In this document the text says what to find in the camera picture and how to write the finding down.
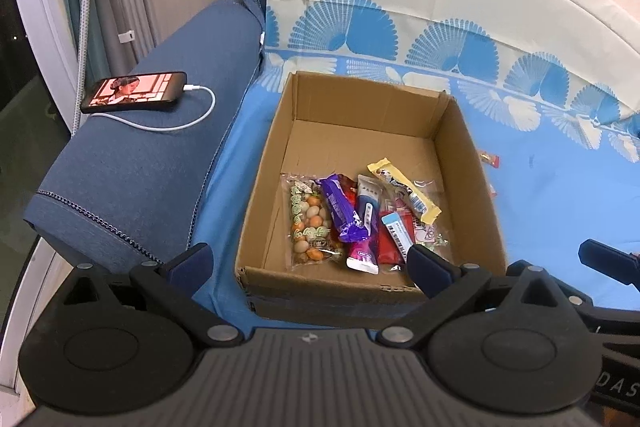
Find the light blue sachet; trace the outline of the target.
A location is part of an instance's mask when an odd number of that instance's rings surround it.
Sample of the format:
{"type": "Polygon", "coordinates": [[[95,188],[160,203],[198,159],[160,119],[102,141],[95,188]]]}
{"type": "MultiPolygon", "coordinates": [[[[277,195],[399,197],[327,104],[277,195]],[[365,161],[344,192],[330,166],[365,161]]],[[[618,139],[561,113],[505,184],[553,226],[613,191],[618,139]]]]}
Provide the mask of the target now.
{"type": "Polygon", "coordinates": [[[410,248],[414,244],[412,217],[408,213],[394,211],[383,216],[382,222],[393,239],[402,261],[406,262],[410,248]]]}

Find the small red snack packet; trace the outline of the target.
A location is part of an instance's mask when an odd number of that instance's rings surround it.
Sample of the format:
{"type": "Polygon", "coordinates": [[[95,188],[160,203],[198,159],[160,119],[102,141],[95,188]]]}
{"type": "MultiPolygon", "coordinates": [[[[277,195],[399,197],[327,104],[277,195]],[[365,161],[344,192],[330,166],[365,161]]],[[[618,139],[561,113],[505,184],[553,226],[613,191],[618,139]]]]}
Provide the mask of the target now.
{"type": "MultiPolygon", "coordinates": [[[[408,215],[412,217],[412,214],[407,210],[394,211],[398,213],[408,213],[408,215]]],[[[383,211],[380,217],[380,237],[378,238],[378,263],[380,265],[403,265],[405,263],[402,261],[393,239],[390,237],[390,234],[388,234],[382,222],[383,216],[394,211],[383,211]]]]}

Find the silver purple stick pack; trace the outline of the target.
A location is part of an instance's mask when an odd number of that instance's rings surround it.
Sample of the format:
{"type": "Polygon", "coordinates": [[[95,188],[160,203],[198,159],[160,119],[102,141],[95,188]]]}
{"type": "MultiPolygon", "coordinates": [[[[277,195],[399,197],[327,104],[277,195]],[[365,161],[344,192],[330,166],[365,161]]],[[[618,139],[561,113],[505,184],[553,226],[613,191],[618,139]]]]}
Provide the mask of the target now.
{"type": "Polygon", "coordinates": [[[351,243],[346,259],[349,269],[378,275],[378,214],[382,186],[370,176],[358,176],[357,212],[370,235],[364,241],[351,243]]]}

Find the purple candy bar wrapper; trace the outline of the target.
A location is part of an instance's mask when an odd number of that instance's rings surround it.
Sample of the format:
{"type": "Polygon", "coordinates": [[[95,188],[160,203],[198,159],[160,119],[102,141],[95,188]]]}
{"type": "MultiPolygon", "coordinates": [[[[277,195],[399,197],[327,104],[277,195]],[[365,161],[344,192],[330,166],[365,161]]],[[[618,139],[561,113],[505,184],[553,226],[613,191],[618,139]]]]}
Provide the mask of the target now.
{"type": "Polygon", "coordinates": [[[358,243],[370,235],[354,206],[344,193],[337,174],[319,180],[321,190],[329,205],[338,238],[344,243],[358,243]]]}

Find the yellow candy bar wrapper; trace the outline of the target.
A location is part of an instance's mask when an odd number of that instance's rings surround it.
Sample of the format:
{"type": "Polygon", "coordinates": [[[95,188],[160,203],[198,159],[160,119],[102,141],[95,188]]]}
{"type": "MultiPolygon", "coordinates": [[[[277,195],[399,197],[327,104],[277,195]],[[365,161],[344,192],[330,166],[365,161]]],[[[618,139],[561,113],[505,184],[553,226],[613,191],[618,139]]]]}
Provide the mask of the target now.
{"type": "Polygon", "coordinates": [[[368,165],[370,173],[397,194],[424,225],[434,225],[442,210],[388,158],[368,165]]]}

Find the red yellow cereal bar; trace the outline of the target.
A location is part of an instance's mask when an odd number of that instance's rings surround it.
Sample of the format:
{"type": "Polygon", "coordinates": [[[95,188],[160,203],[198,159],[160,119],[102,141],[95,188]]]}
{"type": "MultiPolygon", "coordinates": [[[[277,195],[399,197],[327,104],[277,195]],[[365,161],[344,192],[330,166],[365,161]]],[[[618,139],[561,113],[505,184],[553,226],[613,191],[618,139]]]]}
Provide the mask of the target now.
{"type": "Polygon", "coordinates": [[[500,157],[498,155],[487,153],[484,150],[480,150],[478,155],[480,155],[481,161],[492,168],[498,169],[500,167],[500,157]]]}

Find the dark red drink pouch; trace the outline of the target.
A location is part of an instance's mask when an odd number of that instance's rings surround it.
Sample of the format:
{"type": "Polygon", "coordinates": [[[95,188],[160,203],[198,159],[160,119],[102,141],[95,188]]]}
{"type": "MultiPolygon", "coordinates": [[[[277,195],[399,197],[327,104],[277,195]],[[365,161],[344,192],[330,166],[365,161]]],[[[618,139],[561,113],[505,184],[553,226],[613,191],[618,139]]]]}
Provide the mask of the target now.
{"type": "Polygon", "coordinates": [[[338,182],[340,182],[341,189],[345,194],[349,204],[352,205],[352,208],[357,208],[357,183],[350,179],[349,176],[345,176],[343,173],[339,173],[337,175],[338,182]]]}

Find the clear bag mixed nuts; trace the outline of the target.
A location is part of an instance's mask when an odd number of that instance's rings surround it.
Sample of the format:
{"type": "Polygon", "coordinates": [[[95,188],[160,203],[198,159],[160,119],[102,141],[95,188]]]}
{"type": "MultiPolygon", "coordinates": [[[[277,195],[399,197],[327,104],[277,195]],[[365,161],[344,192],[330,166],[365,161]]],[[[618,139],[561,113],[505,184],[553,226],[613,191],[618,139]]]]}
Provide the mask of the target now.
{"type": "Polygon", "coordinates": [[[282,173],[280,176],[288,245],[288,267],[340,261],[345,247],[338,238],[329,205],[319,181],[312,176],[282,173]]]}

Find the clear bag pink candies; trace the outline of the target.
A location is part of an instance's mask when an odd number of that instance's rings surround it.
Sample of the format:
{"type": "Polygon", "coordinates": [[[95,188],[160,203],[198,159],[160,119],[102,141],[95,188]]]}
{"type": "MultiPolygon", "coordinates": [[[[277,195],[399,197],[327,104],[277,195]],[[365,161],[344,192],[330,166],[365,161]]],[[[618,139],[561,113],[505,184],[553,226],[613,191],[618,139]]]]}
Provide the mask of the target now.
{"type": "Polygon", "coordinates": [[[382,184],[385,197],[378,247],[378,261],[382,265],[404,265],[414,244],[436,248],[447,244],[436,227],[442,210],[427,195],[424,183],[387,178],[382,184]]]}

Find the blue fabric sofa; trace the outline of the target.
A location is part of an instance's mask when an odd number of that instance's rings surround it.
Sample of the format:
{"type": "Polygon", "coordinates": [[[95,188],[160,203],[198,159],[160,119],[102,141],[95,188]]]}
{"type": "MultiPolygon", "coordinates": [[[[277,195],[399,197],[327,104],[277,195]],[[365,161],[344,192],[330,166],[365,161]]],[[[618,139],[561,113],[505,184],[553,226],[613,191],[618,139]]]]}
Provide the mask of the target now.
{"type": "Polygon", "coordinates": [[[28,203],[25,221],[70,265],[126,273],[186,251],[217,157],[260,73],[266,0],[218,0],[137,66],[185,72],[166,110],[90,116],[28,203]]]}

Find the brown cardboard box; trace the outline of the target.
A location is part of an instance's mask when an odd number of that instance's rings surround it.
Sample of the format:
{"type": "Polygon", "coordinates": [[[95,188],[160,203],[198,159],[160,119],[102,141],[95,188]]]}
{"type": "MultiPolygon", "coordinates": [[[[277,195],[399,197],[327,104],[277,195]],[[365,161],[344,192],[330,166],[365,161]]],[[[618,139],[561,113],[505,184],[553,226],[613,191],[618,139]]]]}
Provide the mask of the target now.
{"type": "Polygon", "coordinates": [[[235,276],[265,319],[380,329],[424,303],[398,239],[506,273],[484,168],[444,92],[288,76],[235,276]]]}

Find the black smartphone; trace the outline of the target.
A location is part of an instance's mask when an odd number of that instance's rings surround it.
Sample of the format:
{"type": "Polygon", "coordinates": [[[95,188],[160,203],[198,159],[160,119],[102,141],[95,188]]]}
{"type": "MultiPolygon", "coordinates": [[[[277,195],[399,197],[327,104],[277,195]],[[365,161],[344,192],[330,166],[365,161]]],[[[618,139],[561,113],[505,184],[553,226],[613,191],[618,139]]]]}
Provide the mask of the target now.
{"type": "Polygon", "coordinates": [[[80,104],[83,114],[163,110],[174,106],[186,85],[184,72],[153,72],[98,81],[80,104]]]}

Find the blue white patterned sheet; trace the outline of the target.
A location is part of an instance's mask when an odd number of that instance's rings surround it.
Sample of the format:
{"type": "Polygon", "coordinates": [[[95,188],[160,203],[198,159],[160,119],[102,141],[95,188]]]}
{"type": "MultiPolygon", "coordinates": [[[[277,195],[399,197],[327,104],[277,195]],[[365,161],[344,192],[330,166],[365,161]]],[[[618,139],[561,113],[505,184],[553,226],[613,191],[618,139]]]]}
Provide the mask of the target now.
{"type": "Polygon", "coordinates": [[[301,69],[444,91],[476,144],[511,259],[542,265],[602,307],[639,294],[580,264],[597,239],[639,249],[639,21],[612,0],[266,0],[262,71],[246,92],[194,236],[215,271],[196,299],[250,329],[234,265],[288,76],[301,69]]]}

